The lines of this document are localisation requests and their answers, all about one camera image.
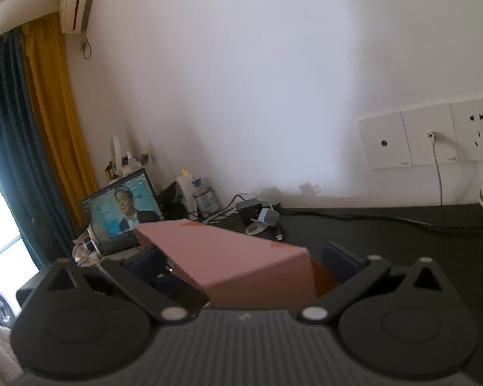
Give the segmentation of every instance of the white cable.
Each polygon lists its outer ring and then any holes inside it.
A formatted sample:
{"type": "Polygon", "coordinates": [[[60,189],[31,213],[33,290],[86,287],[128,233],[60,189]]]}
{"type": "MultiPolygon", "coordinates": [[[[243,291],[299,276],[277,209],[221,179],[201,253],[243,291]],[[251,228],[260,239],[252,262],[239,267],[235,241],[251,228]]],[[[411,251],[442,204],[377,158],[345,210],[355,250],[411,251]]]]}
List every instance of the white cable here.
{"type": "Polygon", "coordinates": [[[206,225],[209,225],[210,222],[213,222],[215,220],[217,220],[216,218],[219,217],[219,216],[230,216],[230,215],[227,215],[229,212],[232,212],[233,210],[236,210],[236,207],[232,207],[230,209],[222,209],[222,210],[219,210],[218,212],[216,212],[215,214],[209,216],[207,219],[205,219],[202,223],[206,224],[206,225]]]}
{"type": "Polygon", "coordinates": [[[217,214],[214,219],[207,219],[207,221],[204,221],[203,223],[205,223],[207,225],[212,225],[212,224],[221,222],[224,219],[227,219],[229,216],[234,215],[236,213],[238,213],[238,211],[237,211],[236,207],[233,207],[232,209],[228,209],[228,210],[224,211],[220,215],[217,214]]]}
{"type": "Polygon", "coordinates": [[[265,200],[264,198],[258,198],[258,200],[262,203],[268,204],[268,206],[273,210],[273,206],[272,206],[271,202],[269,202],[268,200],[265,200]]]}
{"type": "Polygon", "coordinates": [[[439,194],[440,206],[442,206],[443,204],[442,177],[440,176],[440,168],[438,167],[438,161],[436,159],[436,153],[435,153],[435,145],[436,145],[435,133],[429,132],[428,139],[430,141],[431,156],[433,157],[433,162],[435,163],[436,174],[438,177],[438,194],[439,194]]]}

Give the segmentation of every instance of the man on screen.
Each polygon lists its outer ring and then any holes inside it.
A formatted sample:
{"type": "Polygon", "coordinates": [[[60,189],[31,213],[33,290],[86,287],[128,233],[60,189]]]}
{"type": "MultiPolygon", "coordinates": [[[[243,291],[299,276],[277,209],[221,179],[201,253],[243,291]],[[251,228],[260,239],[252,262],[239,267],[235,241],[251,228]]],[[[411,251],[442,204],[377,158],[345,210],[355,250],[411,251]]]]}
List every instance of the man on screen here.
{"type": "Polygon", "coordinates": [[[122,232],[130,230],[139,223],[157,222],[159,216],[153,210],[137,210],[134,207],[134,195],[130,188],[121,186],[114,192],[116,203],[120,211],[125,215],[120,221],[120,230],[122,232]]]}

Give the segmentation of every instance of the curtain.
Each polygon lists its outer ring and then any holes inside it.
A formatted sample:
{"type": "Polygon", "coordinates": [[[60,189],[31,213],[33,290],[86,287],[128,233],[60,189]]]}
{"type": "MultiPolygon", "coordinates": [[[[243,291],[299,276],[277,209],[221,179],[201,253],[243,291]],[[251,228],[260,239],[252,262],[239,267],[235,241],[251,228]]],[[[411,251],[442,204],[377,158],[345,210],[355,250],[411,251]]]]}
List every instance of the curtain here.
{"type": "Polygon", "coordinates": [[[88,222],[80,200],[98,186],[73,104],[59,14],[26,23],[22,30],[34,118],[68,215],[80,229],[88,222]]]}
{"type": "Polygon", "coordinates": [[[36,244],[30,230],[42,214],[52,232],[52,248],[71,257],[75,238],[70,218],[54,182],[32,114],[20,46],[21,29],[0,36],[0,190],[38,268],[53,257],[36,244]]]}

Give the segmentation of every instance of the cord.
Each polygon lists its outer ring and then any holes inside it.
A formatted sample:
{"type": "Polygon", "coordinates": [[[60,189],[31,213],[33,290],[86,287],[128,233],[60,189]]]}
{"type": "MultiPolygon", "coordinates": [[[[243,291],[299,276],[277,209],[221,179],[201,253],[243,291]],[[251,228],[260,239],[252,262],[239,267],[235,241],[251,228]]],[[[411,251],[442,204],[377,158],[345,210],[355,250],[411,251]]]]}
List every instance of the cord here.
{"type": "Polygon", "coordinates": [[[86,32],[82,32],[82,33],[84,35],[84,42],[82,43],[81,51],[82,51],[82,54],[84,55],[84,59],[88,60],[89,58],[91,58],[91,55],[93,55],[93,49],[91,48],[90,41],[88,41],[88,35],[86,34],[86,32]],[[86,56],[86,48],[90,49],[90,54],[88,56],[86,56]]]}
{"type": "Polygon", "coordinates": [[[221,222],[224,219],[227,219],[229,216],[234,215],[234,213],[230,213],[230,212],[236,213],[236,207],[232,207],[231,209],[226,210],[224,213],[215,216],[215,219],[209,221],[207,224],[214,225],[215,223],[221,222]]]}
{"type": "Polygon", "coordinates": [[[438,161],[436,159],[435,145],[436,145],[436,134],[435,132],[428,132],[428,141],[431,148],[431,156],[435,163],[436,173],[438,176],[438,195],[440,206],[443,204],[443,191],[442,191],[442,177],[440,176],[440,167],[438,167],[438,161]]]}
{"type": "Polygon", "coordinates": [[[483,226],[437,226],[431,225],[430,223],[421,222],[415,219],[410,219],[408,217],[398,217],[398,216],[375,216],[375,215],[337,215],[322,213],[320,211],[313,210],[285,210],[279,208],[279,213],[284,216],[318,216],[325,217],[326,219],[336,219],[343,221],[356,221],[356,220],[382,220],[382,221],[395,221],[407,223],[417,228],[421,228],[431,232],[456,232],[458,230],[483,230],[483,226]]]}
{"type": "Polygon", "coordinates": [[[438,161],[436,160],[435,147],[431,147],[431,155],[433,156],[433,161],[435,162],[436,173],[438,176],[438,193],[440,197],[440,206],[443,204],[443,193],[442,193],[442,178],[440,176],[440,168],[438,167],[438,161]]]}
{"type": "Polygon", "coordinates": [[[284,238],[284,233],[283,233],[283,225],[281,225],[281,222],[279,221],[277,222],[275,231],[276,231],[277,241],[282,242],[284,238]]]}
{"type": "Polygon", "coordinates": [[[220,209],[218,212],[216,212],[214,215],[211,215],[209,216],[204,222],[202,223],[205,223],[205,224],[208,224],[211,222],[211,221],[214,221],[216,220],[217,217],[219,216],[222,216],[223,213],[230,208],[230,206],[233,204],[233,202],[236,200],[236,198],[239,197],[240,199],[242,199],[243,201],[245,201],[245,198],[241,195],[241,194],[235,194],[234,197],[231,199],[231,201],[227,204],[227,206],[225,206],[223,209],[220,209]]]}
{"type": "Polygon", "coordinates": [[[188,212],[188,215],[195,217],[197,220],[200,219],[199,212],[188,212]]]}
{"type": "Polygon", "coordinates": [[[265,200],[264,198],[258,198],[258,200],[262,203],[268,204],[268,206],[273,210],[273,206],[271,202],[269,202],[268,200],[265,200]]]}

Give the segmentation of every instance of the power socket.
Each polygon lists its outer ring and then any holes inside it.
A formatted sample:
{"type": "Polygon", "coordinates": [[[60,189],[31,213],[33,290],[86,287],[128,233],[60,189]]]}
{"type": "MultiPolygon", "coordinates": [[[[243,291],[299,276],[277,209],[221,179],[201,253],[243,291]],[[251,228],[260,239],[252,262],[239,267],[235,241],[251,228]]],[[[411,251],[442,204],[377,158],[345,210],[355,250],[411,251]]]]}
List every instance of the power socket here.
{"type": "Polygon", "coordinates": [[[453,118],[448,104],[407,110],[401,115],[412,155],[412,165],[433,164],[431,148],[426,143],[427,132],[435,132],[437,135],[435,153],[440,164],[458,161],[453,118]]]}
{"type": "Polygon", "coordinates": [[[412,165],[400,113],[360,120],[358,128],[367,161],[373,170],[412,165]]]}
{"type": "Polygon", "coordinates": [[[450,106],[460,161],[483,161],[483,99],[450,106]]]}

